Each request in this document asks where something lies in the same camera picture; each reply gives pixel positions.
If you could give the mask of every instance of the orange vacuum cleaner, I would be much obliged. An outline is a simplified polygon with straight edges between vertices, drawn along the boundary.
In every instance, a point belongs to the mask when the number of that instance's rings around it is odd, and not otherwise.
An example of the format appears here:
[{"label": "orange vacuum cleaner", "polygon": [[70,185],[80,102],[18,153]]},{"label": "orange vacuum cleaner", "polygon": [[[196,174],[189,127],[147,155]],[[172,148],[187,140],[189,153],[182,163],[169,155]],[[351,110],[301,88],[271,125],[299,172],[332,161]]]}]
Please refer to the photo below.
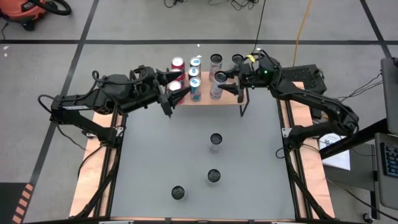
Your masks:
[{"label": "orange vacuum cleaner", "polygon": [[59,10],[57,4],[46,0],[0,0],[0,16],[9,22],[22,24],[28,31],[35,29],[35,22],[44,17],[46,12],[60,16],[71,13],[68,3],[64,0],[54,0],[65,9]]}]

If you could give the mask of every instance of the can lid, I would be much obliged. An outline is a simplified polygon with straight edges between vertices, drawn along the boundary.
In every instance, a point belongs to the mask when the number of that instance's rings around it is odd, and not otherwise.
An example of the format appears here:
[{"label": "can lid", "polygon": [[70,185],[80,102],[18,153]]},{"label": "can lid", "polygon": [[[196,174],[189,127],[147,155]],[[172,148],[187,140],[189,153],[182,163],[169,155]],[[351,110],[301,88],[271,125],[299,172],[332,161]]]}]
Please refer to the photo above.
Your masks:
[{"label": "can lid", "polygon": [[213,54],[213,55],[210,57],[210,60],[211,60],[211,62],[213,62],[213,63],[220,63],[220,62],[223,61],[223,58],[222,58],[222,56],[219,55],[219,54]]},{"label": "can lid", "polygon": [[223,141],[223,137],[218,133],[214,133],[210,136],[210,141],[213,144],[221,144],[221,142]]},{"label": "can lid", "polygon": [[184,59],[180,58],[180,57],[175,57],[172,60],[172,64],[175,66],[181,66],[184,63]]},{"label": "can lid", "polygon": [[223,83],[226,81],[226,75],[224,72],[216,72],[214,79],[219,83]]},{"label": "can lid", "polygon": [[181,83],[179,81],[172,81],[169,84],[169,90],[175,91],[181,89]]},{"label": "can lid", "polygon": [[220,180],[221,174],[218,170],[212,169],[209,171],[209,173],[207,173],[207,178],[209,178],[210,181],[215,183]]},{"label": "can lid", "polygon": [[200,86],[200,79],[199,78],[191,78],[189,80],[189,85],[192,86],[192,87]]},{"label": "can lid", "polygon": [[172,190],[172,196],[175,200],[180,200],[185,195],[185,190],[181,186],[175,186]]},{"label": "can lid", "polygon": [[243,56],[240,55],[240,54],[233,55],[232,56],[232,62],[235,63],[235,64],[238,64],[238,65],[242,64]]},{"label": "can lid", "polygon": [[189,68],[189,71],[188,71],[188,74],[191,75],[191,76],[197,76],[197,75],[199,75],[199,68],[190,67],[190,68]]},{"label": "can lid", "polygon": [[197,57],[191,58],[190,64],[193,66],[199,66],[200,65],[200,59]]}]

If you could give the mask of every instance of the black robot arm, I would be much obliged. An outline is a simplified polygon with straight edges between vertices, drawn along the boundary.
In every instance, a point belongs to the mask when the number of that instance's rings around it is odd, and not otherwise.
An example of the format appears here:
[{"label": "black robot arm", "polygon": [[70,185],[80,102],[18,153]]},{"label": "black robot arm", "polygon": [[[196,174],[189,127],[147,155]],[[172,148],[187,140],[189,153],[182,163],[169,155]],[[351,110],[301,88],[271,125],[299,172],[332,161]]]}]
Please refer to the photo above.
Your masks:
[{"label": "black robot arm", "polygon": [[115,108],[122,115],[148,108],[151,103],[161,105],[164,113],[172,114],[172,108],[190,91],[182,88],[176,91],[164,91],[164,86],[175,80],[181,72],[156,72],[141,65],[125,75],[109,75],[99,78],[97,71],[92,76],[95,80],[90,91],[85,95],[58,95],[51,105],[50,120],[57,124],[74,125],[88,133],[108,147],[118,147],[119,137],[115,128],[104,128],[80,114],[83,110],[93,110],[99,114],[111,114]]},{"label": "black robot arm", "polygon": [[228,78],[238,76],[237,83],[219,85],[220,88],[238,95],[238,102],[243,101],[243,90],[256,87],[268,88],[271,95],[278,100],[294,100],[324,111],[329,120],[325,123],[303,127],[296,125],[290,130],[286,139],[290,148],[300,148],[306,138],[323,136],[328,133],[349,136],[358,128],[358,116],[353,110],[336,99],[331,99],[317,93],[297,88],[294,83],[284,79],[280,63],[265,51],[262,51],[255,61],[259,67],[254,69],[253,63],[243,63],[224,73]]}]

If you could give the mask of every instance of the white paper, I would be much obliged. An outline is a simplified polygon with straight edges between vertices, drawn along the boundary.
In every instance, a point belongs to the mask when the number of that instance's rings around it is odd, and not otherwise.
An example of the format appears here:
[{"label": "white paper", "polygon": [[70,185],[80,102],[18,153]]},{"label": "white paper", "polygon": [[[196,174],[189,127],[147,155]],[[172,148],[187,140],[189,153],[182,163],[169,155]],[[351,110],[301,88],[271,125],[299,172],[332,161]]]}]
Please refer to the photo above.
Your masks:
[{"label": "white paper", "polygon": [[[345,138],[345,136],[339,136],[337,134],[326,134],[319,139],[319,148],[322,150],[324,147]],[[349,151],[341,152],[337,155],[322,160],[324,165],[337,167],[340,169],[351,170],[351,164],[349,163]]]}]

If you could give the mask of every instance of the yellow cable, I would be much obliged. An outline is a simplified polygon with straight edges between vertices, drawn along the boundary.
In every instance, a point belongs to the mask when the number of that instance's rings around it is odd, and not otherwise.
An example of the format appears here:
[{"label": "yellow cable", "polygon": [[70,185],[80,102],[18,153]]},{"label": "yellow cable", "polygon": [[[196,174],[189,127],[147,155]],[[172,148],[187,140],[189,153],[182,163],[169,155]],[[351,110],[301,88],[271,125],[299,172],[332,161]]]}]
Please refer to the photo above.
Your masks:
[{"label": "yellow cable", "polygon": [[297,35],[296,46],[294,48],[293,67],[294,67],[294,63],[296,62],[297,47],[299,46],[299,39],[300,39],[301,31],[303,31],[304,23],[308,16],[308,13],[310,12],[311,5],[312,5],[312,0],[309,0],[308,5],[307,5],[307,10],[305,11],[304,18],[303,18],[303,21],[301,22],[300,30],[298,31],[298,35]]}]

